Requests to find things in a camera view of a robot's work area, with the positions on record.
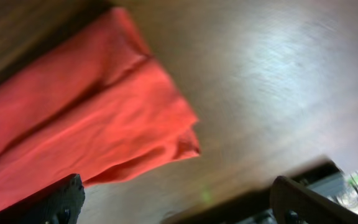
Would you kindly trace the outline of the orange red t-shirt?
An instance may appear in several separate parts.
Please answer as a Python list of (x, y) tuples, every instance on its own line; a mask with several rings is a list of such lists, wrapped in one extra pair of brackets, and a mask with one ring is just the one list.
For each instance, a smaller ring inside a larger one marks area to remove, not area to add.
[(114, 7), (0, 85), (0, 211), (70, 174), (124, 182), (196, 157), (196, 121)]

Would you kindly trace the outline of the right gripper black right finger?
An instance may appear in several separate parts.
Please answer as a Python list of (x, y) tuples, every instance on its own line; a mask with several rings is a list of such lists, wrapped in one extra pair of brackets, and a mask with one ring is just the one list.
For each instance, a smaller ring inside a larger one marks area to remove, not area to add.
[(274, 180), (270, 206), (278, 223), (358, 224), (358, 214), (285, 176)]

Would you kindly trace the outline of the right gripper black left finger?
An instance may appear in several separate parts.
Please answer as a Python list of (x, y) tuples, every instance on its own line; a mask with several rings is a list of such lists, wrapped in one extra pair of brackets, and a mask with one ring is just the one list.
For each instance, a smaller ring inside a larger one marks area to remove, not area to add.
[(0, 211), (0, 224), (76, 224), (85, 202), (80, 175), (71, 174)]

